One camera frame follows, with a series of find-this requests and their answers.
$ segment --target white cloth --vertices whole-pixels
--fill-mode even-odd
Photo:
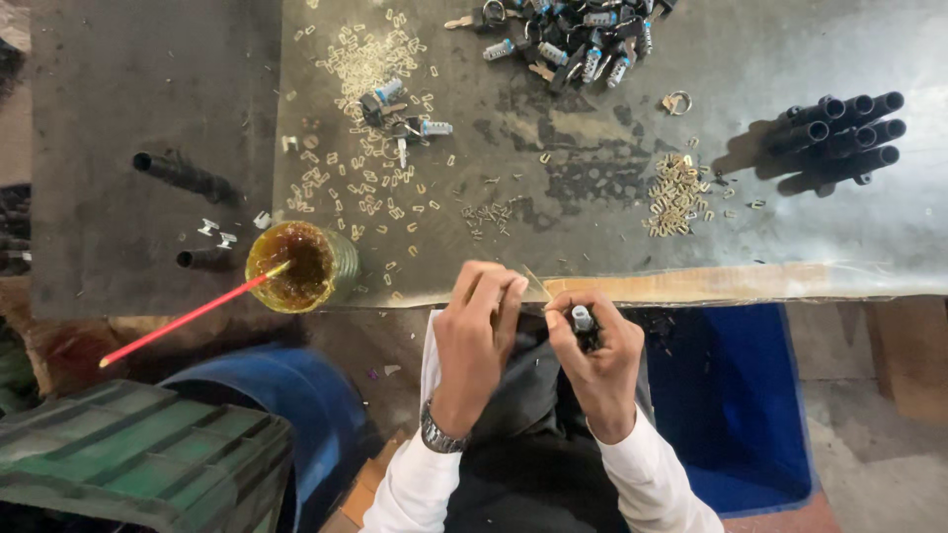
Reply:
[[[441,380],[438,348],[431,321],[425,336],[421,403]],[[691,491],[674,450],[639,416],[622,442],[605,445],[606,473],[619,492],[619,512],[633,531],[642,533],[723,532],[718,516]],[[436,453],[422,442],[421,433],[395,453],[372,507],[363,517],[368,533],[438,533],[445,530],[447,500],[458,486],[460,453]]]

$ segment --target red stick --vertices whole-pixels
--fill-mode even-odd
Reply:
[[[257,276],[256,278],[250,280],[249,282],[247,282],[247,283],[245,283],[245,284],[243,284],[243,285],[240,285],[239,287],[237,287],[237,288],[231,290],[229,293],[225,294],[224,296],[222,296],[222,297],[220,297],[220,298],[218,298],[218,299],[216,299],[216,300],[213,300],[212,302],[205,303],[204,305],[201,305],[200,307],[198,307],[197,309],[194,309],[192,312],[190,312],[190,313],[188,313],[187,315],[181,317],[180,319],[177,319],[177,320],[175,320],[175,321],[173,321],[173,322],[171,322],[171,323],[169,323],[168,325],[165,325],[165,326],[163,326],[163,327],[159,327],[158,329],[156,329],[156,330],[153,331],[152,333],[149,333],[148,335],[142,337],[141,339],[136,340],[135,342],[132,342],[131,344],[128,344],[127,346],[125,346],[125,347],[123,347],[123,348],[119,348],[119,349],[116,350],[115,352],[112,352],[111,354],[109,354],[109,355],[105,356],[104,358],[102,358],[102,360],[99,361],[99,367],[100,367],[100,368],[105,368],[106,366],[108,366],[108,365],[110,365],[110,364],[116,362],[117,360],[119,360],[119,359],[121,359],[121,358],[124,358],[125,356],[129,355],[130,353],[136,351],[138,348],[144,346],[145,344],[148,344],[148,343],[151,342],[152,340],[155,340],[155,339],[157,339],[157,338],[159,338],[159,337],[161,337],[161,336],[167,334],[167,333],[170,332],[170,331],[174,331],[174,330],[177,329],[178,327],[180,327],[180,326],[182,326],[182,325],[184,325],[184,324],[186,324],[186,323],[188,323],[188,322],[190,322],[190,321],[196,319],[197,317],[200,317],[201,315],[203,315],[203,314],[207,313],[208,311],[212,310],[214,307],[217,307],[217,306],[221,305],[222,303],[227,303],[227,302],[233,300],[234,298],[237,298],[238,296],[240,296],[240,295],[244,294],[245,292],[249,291],[251,288],[253,288],[253,287],[255,287],[255,286],[257,286],[257,285],[259,285],[259,284],[265,282],[266,280],[272,278],[273,276],[276,276],[277,274],[283,272],[284,270],[286,270],[287,268],[289,268],[289,266],[290,266],[290,263],[289,263],[289,262],[283,263],[282,265],[277,266],[276,268],[270,270],[270,271],[267,272],[266,274],[261,274],[260,276]]]

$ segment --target metal watch band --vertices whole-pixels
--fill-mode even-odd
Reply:
[[[438,453],[457,453],[464,451],[470,444],[470,433],[463,439],[454,439],[445,435],[431,418],[431,398],[425,402],[421,410],[421,439],[431,451]]]

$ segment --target blue plastic container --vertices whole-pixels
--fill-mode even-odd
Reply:
[[[648,336],[648,382],[695,494],[725,519],[808,503],[818,483],[783,305],[671,313],[665,342]]]
[[[185,369],[160,385],[200,401],[240,404],[220,390],[223,385],[289,420],[295,431],[294,530],[318,529],[338,495],[377,451],[377,435],[361,398],[319,352],[276,345],[248,348]]]

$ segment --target dirty table top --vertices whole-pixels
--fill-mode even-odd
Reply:
[[[948,71],[926,51],[948,43],[933,22],[945,10],[935,0],[907,6],[687,0],[654,24],[654,52],[618,89],[602,83],[553,97],[522,60],[482,59],[502,36],[442,28],[467,9],[286,0],[277,138],[315,135],[319,145],[278,147],[274,210],[360,235],[362,288],[352,305],[442,303],[467,259],[529,268],[549,292],[594,285],[628,303],[948,293],[948,187],[935,149]],[[882,46],[878,36],[896,23],[919,38]],[[385,56],[402,71],[404,114],[454,126],[451,137],[411,146],[412,172],[397,180],[394,142],[360,129],[346,107]],[[676,90],[694,107],[671,117],[660,100]],[[894,117],[908,133],[894,142],[902,160],[871,184],[818,193],[806,176],[757,167],[760,132],[791,105],[890,90],[905,95]],[[726,186],[706,196],[714,220],[692,221],[693,234],[649,238],[647,188],[669,152],[723,171]],[[325,181],[296,202],[293,188],[312,168]],[[736,194],[724,199],[727,188]],[[366,194],[382,201],[378,212],[360,209]],[[487,225],[475,240],[462,209],[512,198],[509,235]],[[748,206],[757,199],[764,209]],[[546,295],[536,287],[530,297]]]
[[[37,317],[179,314],[242,282],[271,204],[280,17],[248,1],[31,4]],[[134,154],[166,150],[246,200],[211,205],[133,169]],[[202,218],[238,237],[233,270],[175,265],[223,241],[197,232]]]

